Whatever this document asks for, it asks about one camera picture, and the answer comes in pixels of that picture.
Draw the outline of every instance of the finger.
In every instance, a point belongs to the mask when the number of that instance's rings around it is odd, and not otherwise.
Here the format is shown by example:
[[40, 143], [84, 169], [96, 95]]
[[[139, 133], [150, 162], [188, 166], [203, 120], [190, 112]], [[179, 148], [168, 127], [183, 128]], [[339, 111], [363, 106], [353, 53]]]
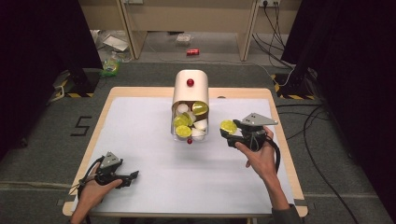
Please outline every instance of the finger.
[[274, 138], [274, 133], [271, 131], [271, 129], [269, 129], [266, 126], [263, 126], [263, 127], [264, 127], [265, 132], [267, 133], [267, 136], [269, 136], [270, 138]]
[[120, 184], [122, 184], [122, 180], [116, 179], [116, 180], [113, 180], [112, 182], [108, 183], [106, 185], [106, 187], [108, 188], [108, 190], [111, 190], [111, 189], [118, 187]]
[[97, 162], [97, 163], [95, 164], [95, 166], [93, 166], [90, 175], [96, 174], [96, 170], [98, 169], [99, 165], [100, 165], [100, 162]]
[[248, 149], [247, 146], [245, 146], [244, 144], [242, 144], [242, 143], [240, 143], [240, 142], [236, 142], [236, 143], [235, 143], [235, 146], [236, 146], [236, 148], [238, 148], [242, 153], [244, 153], [244, 154], [247, 156], [247, 158], [248, 158], [248, 155], [251, 153], [251, 150]]

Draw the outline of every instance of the cylindrical container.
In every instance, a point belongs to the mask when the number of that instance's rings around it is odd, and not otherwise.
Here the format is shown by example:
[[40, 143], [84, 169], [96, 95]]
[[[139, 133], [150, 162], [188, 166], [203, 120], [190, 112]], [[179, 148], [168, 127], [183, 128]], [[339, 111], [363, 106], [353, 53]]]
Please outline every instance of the cylindrical container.
[[177, 74], [172, 102], [171, 133], [176, 140], [202, 141], [208, 133], [209, 89], [200, 70]]

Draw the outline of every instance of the red knob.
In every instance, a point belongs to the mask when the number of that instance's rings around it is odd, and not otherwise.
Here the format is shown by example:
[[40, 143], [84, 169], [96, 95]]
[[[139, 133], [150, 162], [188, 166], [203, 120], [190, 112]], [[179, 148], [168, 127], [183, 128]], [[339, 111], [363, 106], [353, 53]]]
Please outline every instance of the red knob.
[[194, 80], [192, 78], [187, 79], [187, 86], [191, 87], [194, 85]]

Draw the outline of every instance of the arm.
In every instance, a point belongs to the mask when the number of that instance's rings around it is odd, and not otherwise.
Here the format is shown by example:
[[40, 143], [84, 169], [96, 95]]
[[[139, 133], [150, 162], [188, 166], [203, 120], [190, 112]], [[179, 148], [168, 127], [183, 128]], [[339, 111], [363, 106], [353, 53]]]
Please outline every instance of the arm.
[[[269, 137], [274, 137], [274, 133], [267, 127], [264, 127], [264, 130]], [[282, 219], [288, 220], [287, 223], [296, 223], [297, 221], [297, 223], [301, 223], [294, 205], [288, 203], [277, 178], [273, 147], [266, 142], [262, 149], [253, 152], [242, 143], [237, 142], [235, 146], [247, 156], [246, 167], [251, 166], [264, 182], [273, 206], [275, 223], [283, 223]]]
[[[96, 173], [96, 169], [99, 163], [92, 169], [91, 174]], [[113, 182], [101, 186], [96, 183], [95, 180], [90, 180], [86, 183], [84, 190], [81, 192], [81, 195], [78, 200], [78, 204], [76, 207], [76, 211], [70, 218], [70, 223], [79, 224], [82, 223], [85, 216], [88, 215], [90, 210], [99, 204], [106, 194], [108, 194], [112, 189], [116, 188], [118, 185], [122, 183], [121, 179], [114, 180]]]

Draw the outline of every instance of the hazard tape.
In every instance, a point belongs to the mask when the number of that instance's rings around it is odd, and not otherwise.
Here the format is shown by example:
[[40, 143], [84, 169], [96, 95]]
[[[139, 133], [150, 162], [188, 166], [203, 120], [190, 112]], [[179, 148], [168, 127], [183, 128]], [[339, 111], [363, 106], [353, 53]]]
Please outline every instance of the hazard tape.
[[271, 75], [271, 78], [274, 81], [274, 87], [275, 87], [275, 92], [277, 97], [283, 98], [283, 99], [292, 99], [292, 100], [314, 100], [315, 97], [312, 94], [285, 94], [283, 92], [283, 89], [286, 89], [285, 87], [279, 86], [275, 82], [276, 75]]
[[[65, 87], [65, 86], [66, 86], [68, 77], [69, 77], [69, 76], [67, 76], [67, 77], [64, 79], [64, 81], [62, 82], [62, 84], [61, 84], [62, 87]], [[58, 92], [58, 93], [56, 93], [55, 96], [56, 96], [56, 97], [59, 97], [59, 96], [61, 96], [61, 93]], [[88, 93], [87, 93], [87, 92], [65, 92], [65, 93], [64, 93], [64, 96], [71, 97], [71, 98], [93, 97], [93, 92], [88, 92]]]

